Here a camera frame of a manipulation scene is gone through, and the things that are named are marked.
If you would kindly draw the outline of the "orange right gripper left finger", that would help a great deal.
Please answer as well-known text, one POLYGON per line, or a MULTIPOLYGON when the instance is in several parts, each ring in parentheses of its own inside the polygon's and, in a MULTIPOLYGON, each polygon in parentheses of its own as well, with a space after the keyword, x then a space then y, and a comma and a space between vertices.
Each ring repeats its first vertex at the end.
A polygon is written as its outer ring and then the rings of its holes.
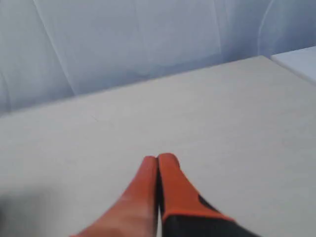
POLYGON ((144 157, 136 175, 99 219, 77 237, 155 237, 158 224, 158 159, 144 157))

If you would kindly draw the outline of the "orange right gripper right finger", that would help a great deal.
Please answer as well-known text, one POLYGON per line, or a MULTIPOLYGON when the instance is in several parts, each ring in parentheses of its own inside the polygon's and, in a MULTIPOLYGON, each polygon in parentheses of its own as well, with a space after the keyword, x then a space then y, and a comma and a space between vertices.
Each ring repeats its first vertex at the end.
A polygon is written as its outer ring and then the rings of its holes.
POLYGON ((160 213, 164 237, 254 237, 210 205, 189 182, 171 153, 158 156, 160 213))

